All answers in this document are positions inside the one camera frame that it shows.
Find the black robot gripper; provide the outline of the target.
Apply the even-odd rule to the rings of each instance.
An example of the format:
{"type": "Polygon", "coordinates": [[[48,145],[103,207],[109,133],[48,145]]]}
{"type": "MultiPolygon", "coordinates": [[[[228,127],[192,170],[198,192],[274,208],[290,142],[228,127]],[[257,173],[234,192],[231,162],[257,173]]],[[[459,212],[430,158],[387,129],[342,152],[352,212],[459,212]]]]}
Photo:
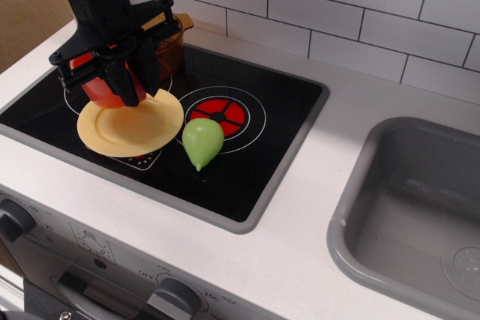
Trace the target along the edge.
{"type": "Polygon", "coordinates": [[[76,20],[76,31],[50,57],[64,88],[83,85],[95,77],[104,79],[110,91],[102,105],[138,106],[140,99],[128,67],[145,92],[159,89],[157,45],[142,37],[142,26],[155,16],[173,13],[173,0],[68,0],[76,20]]]}

